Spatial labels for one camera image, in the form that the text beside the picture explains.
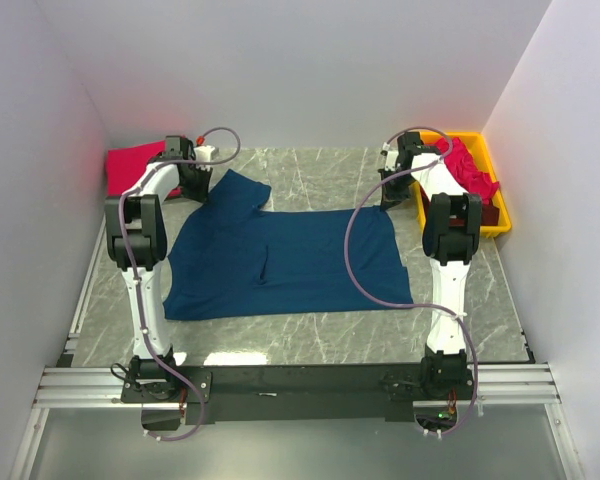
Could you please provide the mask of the blue t-shirt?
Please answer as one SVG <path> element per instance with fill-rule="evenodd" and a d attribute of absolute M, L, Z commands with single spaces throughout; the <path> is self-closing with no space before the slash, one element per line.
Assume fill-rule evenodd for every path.
<path fill-rule="evenodd" d="M 373 310 L 411 302 L 386 212 L 264 210 L 270 186 L 232 170 L 171 249 L 169 320 Z"/>

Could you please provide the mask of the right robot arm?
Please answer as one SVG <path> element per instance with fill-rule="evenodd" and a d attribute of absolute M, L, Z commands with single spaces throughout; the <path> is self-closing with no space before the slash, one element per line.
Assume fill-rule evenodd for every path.
<path fill-rule="evenodd" d="M 454 178 L 445 159 L 453 142 L 441 138 L 441 150 L 424 143 L 418 128 L 406 129 L 383 144 L 380 208 L 393 208 L 410 197 L 417 184 L 428 199 L 422 248 L 432 271 L 431 328 L 421 362 L 419 387 L 432 399 L 473 383 L 467 367 L 467 341 L 463 333 L 465 287 L 470 264 L 478 250 L 482 199 Z"/>

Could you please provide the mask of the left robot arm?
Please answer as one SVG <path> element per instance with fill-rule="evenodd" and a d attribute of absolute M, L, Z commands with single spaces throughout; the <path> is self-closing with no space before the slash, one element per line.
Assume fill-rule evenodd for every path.
<path fill-rule="evenodd" d="M 132 359 L 123 369 L 126 402 L 205 400 L 205 388 L 177 372 L 166 332 L 160 281 L 168 238 L 162 206 L 177 194 L 205 202 L 215 153 L 204 137 L 175 135 L 107 155 L 106 247 L 125 283 L 133 325 Z"/>

